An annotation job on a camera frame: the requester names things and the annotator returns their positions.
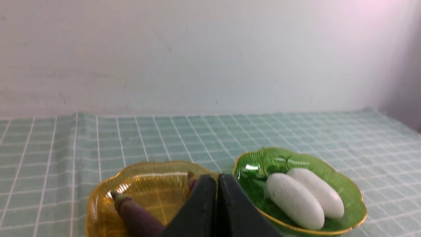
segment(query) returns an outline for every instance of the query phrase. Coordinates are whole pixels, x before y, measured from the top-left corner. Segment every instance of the gold rim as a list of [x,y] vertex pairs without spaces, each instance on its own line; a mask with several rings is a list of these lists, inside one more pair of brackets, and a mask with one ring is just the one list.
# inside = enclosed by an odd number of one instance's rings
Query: gold rim
[[[241,154],[238,158],[237,158],[237,160],[235,161],[235,165],[234,165],[234,169],[232,170],[232,174],[233,175],[235,175],[234,173],[235,173],[235,170],[237,169],[237,164],[238,164],[238,161],[243,157],[243,156],[245,156],[246,154],[249,154],[249,153],[255,153],[255,151],[248,151],[248,152],[244,152],[243,154]],[[328,163],[326,163],[326,162],[324,162],[322,159],[320,159],[319,157],[316,157],[316,156],[312,156],[312,155],[309,155],[309,156],[311,156],[311,157],[314,157],[314,158],[316,158],[316,159],[318,159],[318,160],[320,160],[321,162],[323,162],[323,163],[325,163],[327,166],[329,166],[330,168],[332,168],[335,172],[336,172],[336,170],[333,168],[333,167],[331,167]],[[352,184],[358,189],[358,191],[360,191],[360,189],[358,188],[358,186],[349,178],[349,177],[347,177],[347,176],[345,176],[345,175],[343,175],[343,174],[341,174],[341,173],[339,173],[339,172],[337,172],[338,174],[340,174],[340,175],[342,175],[342,176],[344,176],[345,178],[347,178],[347,179],[349,179],[351,182],[352,182]],[[273,221],[273,222],[275,222],[275,223],[277,223],[277,224],[279,224],[279,225],[281,225],[281,226],[283,226],[283,227],[286,227],[286,228],[288,228],[288,229],[291,229],[291,230],[294,230],[294,231],[297,231],[297,232],[302,232],[302,233],[306,233],[306,234],[317,234],[317,235],[338,235],[338,234],[344,234],[344,233],[347,233],[348,231],[350,231],[350,230],[352,230],[353,228],[355,228],[355,227],[357,227],[357,226],[359,226],[359,225],[361,225],[364,221],[365,221],[365,219],[367,218],[367,208],[366,208],[366,206],[365,206],[365,204],[364,204],[364,201],[362,200],[362,194],[361,194],[361,191],[360,191],[360,196],[361,196],[361,198],[360,198],[360,201],[361,201],[361,203],[364,205],[364,217],[360,220],[360,222],[358,222],[356,225],[354,225],[354,226],[352,226],[352,227],[349,227],[349,228],[347,228],[347,229],[344,229],[344,230],[339,230],[339,231],[330,231],[330,232],[325,232],[325,231],[318,231],[318,230],[308,230],[308,229],[302,229],[302,228],[299,228],[299,227],[295,227],[295,226],[292,226],[292,225],[290,225],[290,224],[287,224],[287,223],[285,223],[285,222],[282,222],[282,221],[280,221],[280,220],[278,220],[278,219],[275,219],[275,218],[273,218],[272,216],[270,216],[269,214],[267,214],[266,212],[264,212],[264,211],[262,211],[260,208],[258,208],[258,207],[256,207],[256,209],[262,214],[262,215],[264,215],[265,217],[267,217],[268,219],[270,219],[271,221]]]
[[209,171],[208,169],[204,168],[203,166],[196,164],[196,163],[192,163],[192,162],[188,162],[188,161],[167,161],[167,162],[139,162],[139,163],[135,163],[135,164],[131,164],[129,166],[126,166],[125,168],[123,168],[120,172],[118,172],[116,175],[114,175],[113,177],[110,177],[102,182],[100,182],[91,192],[91,194],[89,195],[88,198],[88,207],[86,210],[86,219],[85,219],[85,234],[86,237],[89,237],[89,233],[88,233],[88,219],[91,215],[90,213],[90,208],[89,208],[89,203],[93,200],[93,194],[96,193],[96,191],[99,189],[99,187],[101,187],[102,185],[104,185],[106,182],[111,181],[113,179],[116,179],[119,175],[121,175],[123,172],[125,172],[126,170],[130,169],[133,166],[138,166],[138,165],[142,165],[142,164],[168,164],[168,163],[177,163],[177,164],[189,164],[189,165],[193,165],[196,166],[202,170],[204,170],[205,172],[211,174],[211,175],[217,175],[217,173]]

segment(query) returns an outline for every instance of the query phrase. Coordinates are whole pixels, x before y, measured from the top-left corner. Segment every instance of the bowl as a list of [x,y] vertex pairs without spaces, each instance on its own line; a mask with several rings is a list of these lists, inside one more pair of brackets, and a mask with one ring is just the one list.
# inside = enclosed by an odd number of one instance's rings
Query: bowl
[[[343,218],[326,218],[320,230],[303,229],[288,218],[266,194],[266,179],[272,173],[286,173],[293,168],[309,169],[335,189],[344,203]],[[282,148],[262,148],[241,155],[235,163],[233,175],[237,177],[257,209],[281,231],[286,228],[315,235],[343,234],[362,224],[367,216],[367,209],[357,185],[321,159],[311,155]]]
[[184,161],[141,162],[127,166],[117,175],[100,183],[88,199],[85,222],[87,237],[126,237],[122,220],[114,209],[110,191],[129,194],[154,217],[167,225],[178,213],[190,190],[187,172],[196,176],[218,174]]

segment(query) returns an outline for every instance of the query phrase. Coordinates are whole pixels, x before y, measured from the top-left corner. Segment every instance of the checkered tablecloth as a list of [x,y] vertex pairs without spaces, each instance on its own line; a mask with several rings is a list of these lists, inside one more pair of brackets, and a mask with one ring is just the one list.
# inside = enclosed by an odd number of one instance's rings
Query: checkered tablecloth
[[359,186],[368,217],[344,236],[421,237],[421,137],[371,109],[1,120],[0,236],[85,236],[89,194],[124,166],[187,160],[231,173],[262,146],[318,156]]

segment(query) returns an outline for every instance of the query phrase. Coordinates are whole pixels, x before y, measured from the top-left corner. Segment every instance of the purple eggplant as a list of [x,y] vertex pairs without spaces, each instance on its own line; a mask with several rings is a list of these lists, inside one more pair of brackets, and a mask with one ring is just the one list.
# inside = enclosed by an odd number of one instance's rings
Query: purple eggplant
[[165,226],[126,194],[111,191],[114,207],[131,237],[158,237]]
[[187,172],[187,185],[189,186],[190,191],[193,190],[197,182],[195,174],[191,171]]

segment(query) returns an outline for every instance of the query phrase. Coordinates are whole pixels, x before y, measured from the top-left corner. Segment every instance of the white vegetable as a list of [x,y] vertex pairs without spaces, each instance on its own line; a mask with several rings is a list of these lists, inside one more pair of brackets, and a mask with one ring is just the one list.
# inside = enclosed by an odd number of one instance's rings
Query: white vegetable
[[266,189],[270,199],[298,225],[310,230],[323,227],[325,215],[320,203],[298,181],[274,173],[267,178]]
[[319,176],[303,168],[292,169],[287,175],[304,185],[316,197],[326,217],[342,218],[344,216],[344,203],[341,197]]

